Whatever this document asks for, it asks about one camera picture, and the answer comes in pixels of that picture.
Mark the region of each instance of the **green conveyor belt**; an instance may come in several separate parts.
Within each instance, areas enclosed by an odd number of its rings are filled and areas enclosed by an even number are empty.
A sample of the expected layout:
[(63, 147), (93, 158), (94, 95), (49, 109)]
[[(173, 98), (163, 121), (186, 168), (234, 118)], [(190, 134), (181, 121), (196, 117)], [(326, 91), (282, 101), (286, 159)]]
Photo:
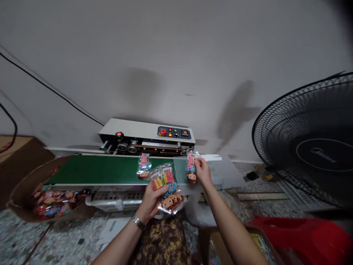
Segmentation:
[[(172, 158), (151, 158), (152, 168), (164, 163), (173, 163)], [(74, 155), (54, 176), (45, 183), (53, 184), (148, 184), (136, 174), (139, 157)], [(186, 160), (177, 162), (176, 171), (185, 172)], [(186, 183), (186, 176), (176, 177)]]

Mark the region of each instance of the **cardboard box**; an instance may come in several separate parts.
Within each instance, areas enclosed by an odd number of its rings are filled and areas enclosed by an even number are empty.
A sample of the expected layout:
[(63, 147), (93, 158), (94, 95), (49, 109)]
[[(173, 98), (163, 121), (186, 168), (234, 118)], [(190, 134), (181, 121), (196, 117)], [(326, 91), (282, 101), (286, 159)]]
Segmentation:
[(95, 207), (87, 206), (82, 201), (72, 212), (49, 220), (41, 220), (33, 213), (33, 206), (29, 199), (35, 188), (46, 182), (52, 175), (53, 170), (63, 165), (71, 156), (64, 156), (51, 160), (29, 173), (12, 191), (7, 206), (22, 220), (27, 222), (61, 222), (90, 218), (96, 211)]
[[(0, 136), (0, 149), (11, 143), (12, 136)], [(33, 137), (16, 137), (13, 146), (0, 154), (0, 210), (6, 208), (11, 191), (33, 169), (54, 155)]]
[[(267, 236), (265, 233), (256, 226), (251, 226), (251, 225), (244, 225), (245, 228), (248, 230), (249, 233), (255, 233), (260, 235), (265, 244), (269, 247), (271, 250), (272, 256), (274, 258), (274, 261), (277, 265), (283, 265), (283, 261), (277, 254), (276, 250), (268, 240)], [(218, 227), (204, 227), (204, 228), (199, 228), (199, 246), (200, 246), (200, 251), (202, 255), (202, 260), (204, 265), (209, 264), (210, 260), (210, 239), (212, 239), (213, 246), (215, 248), (215, 252), (217, 254), (217, 257), (220, 259), (220, 262), (222, 265), (233, 265), (232, 258), (223, 242), (223, 239), (221, 237), (221, 234), (218, 230)]]

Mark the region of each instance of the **white plastic basket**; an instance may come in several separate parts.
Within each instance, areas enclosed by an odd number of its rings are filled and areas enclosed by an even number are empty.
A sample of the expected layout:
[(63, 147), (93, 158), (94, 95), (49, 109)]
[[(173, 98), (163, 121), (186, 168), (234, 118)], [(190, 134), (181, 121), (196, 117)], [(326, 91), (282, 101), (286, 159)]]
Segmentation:
[(97, 191), (86, 197), (86, 205), (97, 207), (105, 212), (119, 212), (116, 204), (119, 199), (122, 199), (123, 211), (136, 210), (144, 194), (142, 191)]

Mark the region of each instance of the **black fan grille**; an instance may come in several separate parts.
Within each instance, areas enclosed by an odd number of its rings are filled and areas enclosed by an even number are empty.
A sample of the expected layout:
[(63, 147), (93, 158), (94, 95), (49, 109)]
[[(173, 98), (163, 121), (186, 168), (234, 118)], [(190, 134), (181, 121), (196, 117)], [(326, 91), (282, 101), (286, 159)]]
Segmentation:
[(353, 74), (327, 78), (298, 88), (271, 103), (254, 123), (253, 143), (260, 158), (285, 180), (330, 204), (346, 202), (324, 191), (325, 173), (305, 168), (293, 159), (295, 138), (317, 130), (353, 127)]

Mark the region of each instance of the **black power cable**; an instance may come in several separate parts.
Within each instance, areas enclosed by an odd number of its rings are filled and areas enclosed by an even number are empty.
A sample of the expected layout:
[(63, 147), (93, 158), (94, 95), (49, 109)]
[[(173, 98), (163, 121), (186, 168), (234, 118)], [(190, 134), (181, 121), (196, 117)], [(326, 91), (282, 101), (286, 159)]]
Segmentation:
[(14, 136), (12, 138), (12, 142), (11, 144), (5, 149), (5, 150), (2, 150), (0, 151), (0, 153), (3, 153), (7, 150), (9, 150), (11, 148), (11, 146), (14, 145), (15, 143), (15, 139), (16, 139), (16, 136), (17, 136), (17, 123), (15, 122), (14, 118), (12, 118), (12, 116), (10, 115), (10, 113), (5, 109), (5, 107), (0, 103), (0, 107), (4, 110), (4, 112), (6, 113), (6, 115), (10, 118), (10, 120), (12, 121), (12, 123), (14, 124), (15, 126), (15, 132), (14, 132)]
[(72, 107), (74, 107), (75, 109), (77, 109), (79, 112), (81, 112), (82, 114), (86, 115), (87, 117), (89, 117), (91, 120), (94, 120), (95, 122), (99, 123), (100, 125), (104, 126), (103, 123), (101, 123), (100, 121), (92, 118), (91, 116), (87, 115), (86, 113), (84, 113), (82, 110), (80, 110), (79, 108), (77, 108), (74, 104), (72, 104), (69, 100), (67, 100), (66, 98), (64, 98), (63, 96), (61, 96), (59, 93), (57, 93), (55, 90), (51, 89), (49, 86), (47, 86), (46, 84), (44, 84), (42, 81), (40, 81), (38, 78), (36, 78), (34, 75), (32, 75), (31, 73), (29, 73), (28, 71), (26, 71), (25, 69), (23, 69), (21, 66), (17, 65), (16, 63), (14, 63), (13, 61), (11, 61), (10, 59), (8, 59), (4, 54), (2, 54), (2, 52), (0, 52), (1, 57), (3, 57), (6, 61), (10, 62), (11, 64), (13, 64), (14, 66), (16, 66), (17, 68), (21, 69), (23, 72), (25, 72), (26, 74), (28, 74), (30, 77), (34, 78), (36, 81), (38, 81), (39, 83), (41, 83), (43, 86), (45, 86), (46, 88), (48, 88), (49, 90), (51, 90), (52, 92), (54, 92), (55, 94), (57, 94), (59, 97), (61, 97), (63, 100), (65, 100), (67, 103), (69, 103)]

